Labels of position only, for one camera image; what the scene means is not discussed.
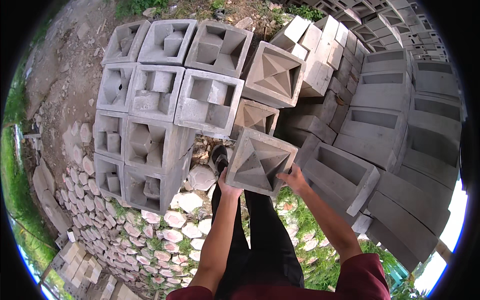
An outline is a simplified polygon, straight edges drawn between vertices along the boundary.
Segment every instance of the concrete block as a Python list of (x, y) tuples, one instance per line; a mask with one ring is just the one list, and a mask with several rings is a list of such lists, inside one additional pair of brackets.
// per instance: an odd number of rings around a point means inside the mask
[(173, 123), (128, 117), (125, 163), (159, 174), (168, 171), (193, 145), (195, 131)]
[(411, 88), (407, 72), (384, 71), (361, 74), (351, 105), (406, 112), (410, 106)]
[(413, 272), (420, 260), (412, 251), (379, 220), (374, 220), (367, 230), (367, 236), (373, 235), (398, 261)]
[(46, 189), (48, 189), (48, 185), (47, 185), (47, 182), (45, 180), (45, 176), (43, 175), (41, 166), (38, 166), (38, 167), (35, 168), (35, 171), (34, 171), (33, 177), (32, 177), (32, 181), (33, 181), (33, 187), (35, 189), (36, 195), (37, 195), (38, 199), (40, 201), (42, 201), (43, 192)]
[(298, 115), (313, 115), (327, 125), (330, 124), (338, 106), (335, 92), (330, 90), (325, 94), (325, 97), (320, 97), (316, 100), (316, 104), (297, 104), (293, 109), (294, 113)]
[(277, 173), (287, 172), (297, 148), (265, 133), (243, 128), (228, 165), (225, 182), (269, 196), (276, 196), (282, 185)]
[(380, 71), (407, 71), (412, 78), (410, 55), (405, 49), (367, 54), (363, 58), (362, 73)]
[(406, 166), (401, 166), (396, 175), (427, 193), (436, 201), (438, 208), (448, 209), (452, 200), (453, 190)]
[(240, 77), (253, 32), (203, 21), (193, 38), (185, 67)]
[(403, 165), (428, 176), (447, 188), (458, 178), (459, 142), (425, 128), (408, 125)]
[(370, 41), (367, 43), (367, 46), (370, 47), (373, 52), (383, 52), (388, 50), (380, 40)]
[(343, 101), (343, 103), (350, 105), (353, 95), (348, 89), (345, 88), (345, 86), (340, 83), (337, 78), (332, 77), (332, 80), (328, 84), (328, 89), (334, 91), (335, 94)]
[(343, 49), (342, 56), (345, 57), (352, 64), (352, 66), (355, 69), (361, 70), (362, 60), (358, 60), (357, 57), (355, 56), (355, 54), (350, 52), (350, 50), (348, 50), (348, 48)]
[(70, 218), (64, 213), (49, 190), (43, 192), (42, 201), (43, 210), (59, 232), (65, 232), (72, 227)]
[(242, 74), (242, 97), (274, 108), (294, 107), (305, 66), (303, 60), (261, 41)]
[(347, 35), (348, 29), (345, 27), (345, 25), (340, 23), (338, 25), (338, 30), (335, 35), (335, 41), (337, 41), (337, 43), (339, 43), (342, 47), (345, 47), (347, 43)]
[(273, 136), (279, 113), (278, 109), (267, 105), (240, 99), (230, 139), (237, 140), (242, 127), (252, 128)]
[(191, 148), (166, 174), (125, 166), (125, 200), (138, 209), (164, 215), (186, 178), (192, 159)]
[(325, 95), (334, 69), (327, 63), (315, 61), (307, 77), (303, 77), (299, 97), (322, 97)]
[(145, 36), (137, 61), (142, 64), (183, 66), (197, 27), (196, 20), (153, 22)]
[(172, 123), (184, 73), (183, 67), (138, 66), (129, 115)]
[(348, 107), (349, 107), (348, 104), (337, 105), (335, 109), (335, 113), (333, 114), (333, 118), (330, 121), (330, 124), (328, 124), (328, 127), (333, 129), (335, 133), (340, 132), (340, 128), (342, 127), (342, 124), (348, 113)]
[(353, 28), (361, 25), (360, 17), (350, 8), (337, 14), (335, 18), (349, 30), (352, 30)]
[(442, 61), (416, 61), (415, 90), (459, 97), (452, 64)]
[(113, 63), (105, 66), (98, 89), (97, 109), (128, 112), (133, 78), (139, 63)]
[(298, 44), (303, 46), (309, 52), (315, 53), (321, 36), (322, 31), (318, 29), (317, 26), (310, 24), (308, 25), (307, 30), (305, 30), (305, 33), (298, 40)]
[(289, 128), (285, 130), (284, 140), (298, 147), (297, 155), (293, 160), (300, 169), (305, 167), (310, 155), (320, 143), (320, 139), (313, 133), (306, 132), (300, 129)]
[(136, 62), (149, 28), (150, 22), (147, 20), (117, 26), (108, 42), (102, 66), (108, 63)]
[(336, 133), (316, 116), (291, 116), (288, 126), (315, 134), (326, 144), (333, 144)]
[(305, 174), (305, 180), (307, 184), (312, 188), (312, 190), (323, 200), (325, 201), (330, 208), (332, 208), (348, 225), (354, 228), (354, 225), (358, 217), (362, 214), (358, 212), (355, 216), (351, 216), (345, 212), (342, 203), (337, 201), (337, 198), (330, 197), (325, 193), (321, 188), (319, 188), (313, 181), (311, 181)]
[(461, 106), (441, 98), (415, 95), (411, 99), (408, 124), (444, 135), (452, 141), (460, 141), (462, 124)]
[(100, 110), (95, 114), (95, 151), (99, 154), (123, 161), (127, 113)]
[(379, 13), (382, 17), (384, 17), (386, 23), (393, 26), (398, 26), (404, 24), (404, 20), (400, 13), (395, 8), (386, 9)]
[(123, 200), (125, 185), (123, 181), (123, 167), (125, 163), (114, 158), (94, 154), (96, 184), (102, 194)]
[(305, 33), (311, 23), (300, 16), (295, 16), (287, 25), (283, 26), (270, 40), (270, 44), (283, 50), (293, 47)]
[(386, 171), (392, 171), (396, 164), (396, 156), (391, 147), (374, 144), (361, 138), (339, 134), (333, 146), (361, 157)]
[(434, 234), (408, 211), (380, 192), (375, 192), (368, 204), (368, 210), (421, 262), (425, 262), (435, 249), (438, 239)]
[(334, 71), (332, 77), (336, 77), (343, 86), (347, 86), (352, 71), (352, 64), (347, 58), (342, 57), (337, 71)]
[(450, 211), (440, 207), (437, 199), (388, 172), (382, 174), (377, 191), (412, 214), (435, 236), (439, 237), (442, 234)]
[(378, 36), (366, 25), (361, 25), (354, 28), (352, 31), (365, 43), (378, 39)]
[(407, 128), (402, 112), (378, 108), (350, 107), (340, 134), (393, 149), (398, 155)]
[(305, 60), (308, 55), (308, 50), (300, 44), (295, 44), (293, 47), (287, 49), (287, 52), (301, 60)]
[(199, 70), (187, 70), (174, 123), (230, 135), (243, 80)]
[(357, 48), (357, 36), (350, 30), (347, 34), (347, 42), (345, 44), (345, 48), (348, 49), (353, 55), (355, 55), (355, 49)]
[(374, 165), (324, 143), (317, 145), (302, 172), (351, 216), (380, 178)]
[(336, 40), (332, 41), (330, 54), (327, 63), (334, 69), (338, 70), (340, 60), (342, 59), (343, 47)]

